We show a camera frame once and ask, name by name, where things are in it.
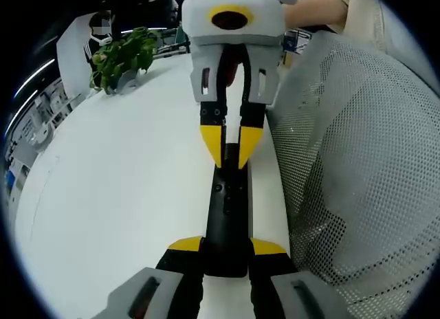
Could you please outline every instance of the white desk surface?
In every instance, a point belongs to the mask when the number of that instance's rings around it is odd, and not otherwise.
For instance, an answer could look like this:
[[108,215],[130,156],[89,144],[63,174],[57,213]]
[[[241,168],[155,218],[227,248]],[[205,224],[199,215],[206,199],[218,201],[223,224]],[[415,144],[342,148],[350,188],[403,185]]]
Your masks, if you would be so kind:
[[[96,94],[37,157],[15,237],[24,268],[59,318],[96,315],[109,292],[155,267],[172,242],[204,235],[214,162],[199,132],[191,68],[189,55],[159,59],[134,92]],[[239,117],[241,84],[238,74],[228,90],[228,125]],[[254,237],[289,251],[267,123],[251,165]],[[246,278],[205,277],[203,288],[199,318],[254,318]]]

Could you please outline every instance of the gray mesh fabric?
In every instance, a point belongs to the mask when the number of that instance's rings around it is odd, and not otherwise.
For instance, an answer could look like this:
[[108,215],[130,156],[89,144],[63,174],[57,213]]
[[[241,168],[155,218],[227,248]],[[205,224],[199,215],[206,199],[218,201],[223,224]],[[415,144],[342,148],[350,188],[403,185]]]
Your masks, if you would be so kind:
[[357,318],[400,317],[440,250],[440,99],[390,56],[319,32],[268,119],[294,263]]

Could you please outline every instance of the person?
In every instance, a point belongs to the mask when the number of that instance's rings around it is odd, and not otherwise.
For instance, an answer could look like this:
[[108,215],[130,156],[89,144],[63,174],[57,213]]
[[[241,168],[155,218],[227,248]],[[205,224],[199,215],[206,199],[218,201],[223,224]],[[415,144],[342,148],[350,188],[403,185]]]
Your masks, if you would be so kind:
[[[84,53],[87,62],[90,64],[92,73],[96,72],[97,66],[93,62],[93,55],[104,45],[112,42],[111,36],[111,15],[107,11],[95,13],[89,21],[91,30],[90,38],[84,45]],[[94,78],[95,85],[101,83],[100,75]]]
[[367,42],[406,65],[437,94],[440,84],[408,28],[380,0],[298,0],[283,5],[287,28],[328,25]]

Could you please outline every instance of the yellow ring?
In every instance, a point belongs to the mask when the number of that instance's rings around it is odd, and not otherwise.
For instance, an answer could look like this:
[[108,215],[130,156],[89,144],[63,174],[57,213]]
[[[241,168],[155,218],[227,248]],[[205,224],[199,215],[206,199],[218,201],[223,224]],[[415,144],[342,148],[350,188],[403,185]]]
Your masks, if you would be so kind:
[[244,15],[247,18],[247,24],[249,25],[254,20],[254,15],[250,12],[249,8],[242,5],[234,5],[234,4],[228,4],[228,5],[219,5],[215,8],[211,8],[209,11],[209,22],[211,22],[214,15],[222,12],[236,12]]

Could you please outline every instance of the potted plant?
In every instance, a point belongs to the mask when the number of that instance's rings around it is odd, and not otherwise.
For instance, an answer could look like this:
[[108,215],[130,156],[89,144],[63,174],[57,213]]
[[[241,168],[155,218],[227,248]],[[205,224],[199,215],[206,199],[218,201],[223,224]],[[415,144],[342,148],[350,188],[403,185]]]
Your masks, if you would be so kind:
[[[145,27],[135,28],[130,35],[101,47],[92,57],[97,71],[91,75],[90,87],[116,93],[121,83],[134,79],[139,69],[145,71],[153,62],[153,50],[159,34]],[[95,84],[100,75],[100,84]]]

